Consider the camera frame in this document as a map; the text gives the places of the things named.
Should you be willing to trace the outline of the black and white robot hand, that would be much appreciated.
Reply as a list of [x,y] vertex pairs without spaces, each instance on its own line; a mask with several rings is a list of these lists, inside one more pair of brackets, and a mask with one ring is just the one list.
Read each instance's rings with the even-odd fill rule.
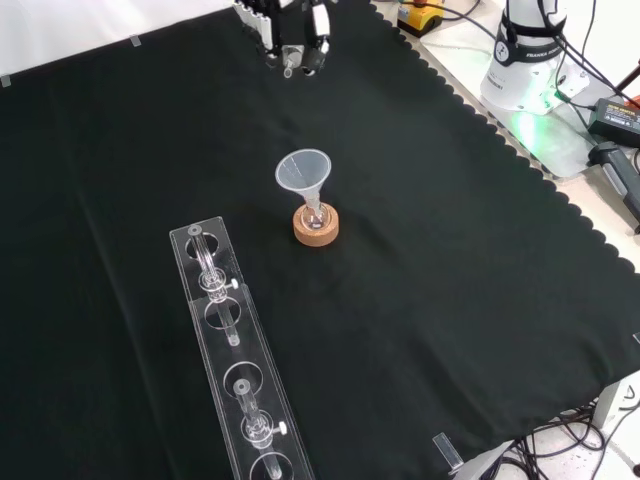
[[[296,70],[310,77],[324,66],[330,51],[331,22],[325,1],[233,1],[233,11],[256,41],[270,68],[289,79]],[[305,44],[283,42],[281,18],[294,8],[304,14]]]

